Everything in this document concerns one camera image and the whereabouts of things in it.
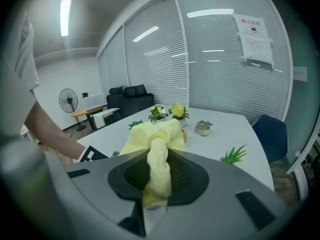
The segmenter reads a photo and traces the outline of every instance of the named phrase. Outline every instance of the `person's arm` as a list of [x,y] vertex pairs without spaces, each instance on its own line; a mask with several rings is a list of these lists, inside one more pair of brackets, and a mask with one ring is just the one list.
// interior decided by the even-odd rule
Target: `person's arm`
[[78,159],[85,147],[69,138],[36,101],[25,120],[25,126],[39,141],[64,156]]

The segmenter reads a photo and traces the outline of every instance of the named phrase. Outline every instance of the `window blinds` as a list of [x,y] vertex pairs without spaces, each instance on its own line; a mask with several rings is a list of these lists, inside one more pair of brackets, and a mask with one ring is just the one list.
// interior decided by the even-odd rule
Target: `window blinds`
[[128,86],[123,28],[106,46],[105,53],[110,88]]
[[98,68],[102,91],[106,95],[108,95],[110,90],[110,83],[107,70],[106,49],[103,49],[100,57],[98,58]]
[[175,0],[140,9],[124,25],[124,40],[130,85],[145,85],[155,103],[185,105],[186,54]]
[[[190,107],[282,118],[289,88],[288,48],[267,0],[178,0],[189,52]],[[214,12],[225,11],[226,14]],[[244,63],[235,14],[262,17],[273,40],[273,70]]]

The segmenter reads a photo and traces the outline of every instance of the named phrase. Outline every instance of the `floor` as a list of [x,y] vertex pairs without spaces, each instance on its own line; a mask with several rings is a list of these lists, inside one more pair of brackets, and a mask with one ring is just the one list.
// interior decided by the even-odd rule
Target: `floor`
[[[83,124],[86,125],[86,128],[81,131],[76,131],[76,126],[72,127],[65,131],[65,134],[67,134],[71,139],[77,141],[89,134],[92,133],[91,127],[88,123],[88,121],[83,122]],[[50,147],[39,144],[41,148],[46,152],[54,152],[57,154],[57,156],[60,157],[61,162],[66,164],[71,164],[73,160],[69,157],[66,157],[55,150],[51,149]],[[274,185],[274,191],[282,198],[283,201],[286,202],[286,204],[290,207],[293,206],[298,202],[298,195],[297,195],[297,189],[294,182],[294,179],[291,175],[286,174],[286,170],[283,168],[282,164],[280,162],[274,162],[270,166],[272,179],[273,179],[273,185]]]

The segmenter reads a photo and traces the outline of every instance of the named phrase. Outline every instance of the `white paper sign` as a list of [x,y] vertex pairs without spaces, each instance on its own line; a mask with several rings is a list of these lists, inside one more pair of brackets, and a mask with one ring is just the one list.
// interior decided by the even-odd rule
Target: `white paper sign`
[[247,59],[269,63],[273,67],[271,44],[268,39],[251,35],[240,35],[244,61]]
[[239,34],[257,38],[269,39],[265,21],[263,18],[234,14]]
[[294,66],[293,67],[293,80],[308,81],[307,67],[306,66]]

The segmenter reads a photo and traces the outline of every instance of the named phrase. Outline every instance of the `black sofa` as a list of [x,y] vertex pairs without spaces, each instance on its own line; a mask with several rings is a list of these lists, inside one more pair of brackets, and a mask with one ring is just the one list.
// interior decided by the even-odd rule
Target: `black sofa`
[[121,119],[154,105],[155,97],[152,93],[147,93],[144,84],[126,87],[123,92],[120,92],[120,88],[122,89],[122,87],[111,88],[106,101],[108,109],[120,108]]

